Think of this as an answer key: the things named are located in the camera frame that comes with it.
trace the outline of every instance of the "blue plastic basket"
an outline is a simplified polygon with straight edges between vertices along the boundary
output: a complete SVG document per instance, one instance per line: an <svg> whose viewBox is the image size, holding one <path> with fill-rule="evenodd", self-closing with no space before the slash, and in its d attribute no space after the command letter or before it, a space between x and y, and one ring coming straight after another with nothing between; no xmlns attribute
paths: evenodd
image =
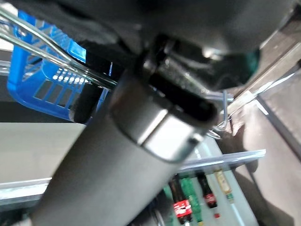
<svg viewBox="0 0 301 226"><path fill-rule="evenodd" d="M85 61L86 50L72 41L61 30L24 12L19 12L18 16L48 34L70 55L78 60ZM15 35L20 39L59 57L44 42L30 34L22 36L17 29L15 30ZM24 106L70 120L69 110L81 93L85 82L88 81L83 77L59 68L20 47L14 46L8 78L8 90L11 96ZM104 90L98 107L104 101L106 94L107 90Z"/></svg>

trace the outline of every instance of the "shopping cart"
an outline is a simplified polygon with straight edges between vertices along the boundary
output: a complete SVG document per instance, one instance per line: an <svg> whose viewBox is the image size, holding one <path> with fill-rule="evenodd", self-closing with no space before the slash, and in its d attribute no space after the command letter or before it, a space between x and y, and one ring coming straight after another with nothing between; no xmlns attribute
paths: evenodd
<svg viewBox="0 0 301 226"><path fill-rule="evenodd" d="M107 92L117 85L110 78L110 72L99 73L86 67L83 64L85 50L55 26L23 12L16 17L3 8L0 8L0 17L0 38L15 46L8 89L19 103L70 120L69 111L85 84L105 89L98 105ZM14 35L8 32L8 27L13 27ZM222 123L207 133L208 136L220 139L214 130L222 131L226 128L227 104L233 98L226 91L208 92L204 98L223 102Z"/></svg>

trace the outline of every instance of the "soda bottle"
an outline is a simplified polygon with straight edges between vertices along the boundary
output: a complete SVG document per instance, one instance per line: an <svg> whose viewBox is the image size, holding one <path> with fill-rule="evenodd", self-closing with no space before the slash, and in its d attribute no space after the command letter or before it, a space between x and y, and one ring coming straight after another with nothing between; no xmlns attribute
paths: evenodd
<svg viewBox="0 0 301 226"><path fill-rule="evenodd" d="M185 196L189 198L193 218L197 221L198 226L203 226L204 223L201 215L201 207L199 205L197 194L193 188L192 180L190 178L181 179L181 186Z"/></svg>
<svg viewBox="0 0 301 226"><path fill-rule="evenodd" d="M192 210L181 188L179 176L176 174L168 184L173 195L175 215L181 225L188 225L191 221Z"/></svg>
<svg viewBox="0 0 301 226"><path fill-rule="evenodd" d="M203 172L197 173L197 178L199 184L201 185L203 191L203 197L207 203L207 206L214 211L214 217L219 218L220 214L217 212L217 201L208 184L206 175Z"/></svg>
<svg viewBox="0 0 301 226"><path fill-rule="evenodd" d="M232 195L232 189L224 175L224 173L220 170L214 173L217 179L218 184L221 187L222 192L226 195L226 198L230 203L234 203L234 197Z"/></svg>

